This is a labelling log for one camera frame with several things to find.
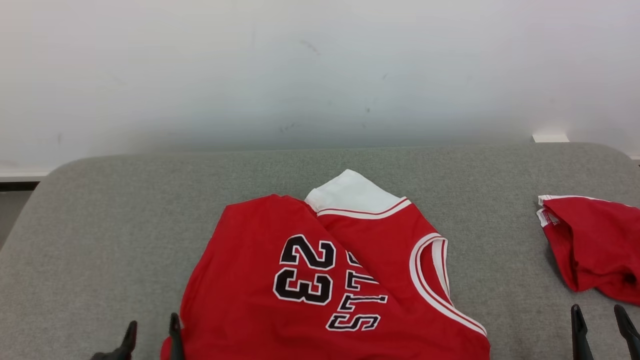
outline folded red clothing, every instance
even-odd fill
[[[538,197],[540,224],[564,281],[640,306],[640,209],[582,196]]]

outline jersey armhole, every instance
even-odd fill
[[[433,291],[422,273],[420,255],[422,254],[422,251],[431,244],[433,244],[431,247],[431,255],[434,260],[436,273],[438,274],[438,285],[442,286],[444,292],[447,294],[446,299],[439,297],[435,291]],[[451,320],[454,320],[473,331],[479,332],[486,337],[486,329],[479,322],[458,311],[453,307],[449,300],[449,278],[447,276],[446,269],[446,250],[447,239],[443,238],[438,233],[428,234],[415,244],[409,259],[409,273],[411,275],[413,285],[422,298],[434,309]]]

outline red garment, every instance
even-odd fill
[[[640,306],[640,209],[580,196],[539,196],[538,218],[564,281]]]
[[[182,298],[185,357],[488,360],[486,331],[449,300],[446,244],[350,170],[307,203],[227,206]]]

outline gray table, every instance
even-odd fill
[[[345,168],[407,196],[449,239],[452,301],[486,327],[493,359],[570,359],[575,302],[596,359],[628,359],[616,302],[564,285],[535,214],[542,194],[640,206],[640,169],[580,143],[70,163],[38,186],[0,251],[0,358],[88,359],[113,350],[135,319],[135,358],[157,359],[225,205],[270,193],[303,199]],[[627,311],[640,324],[640,309]]]

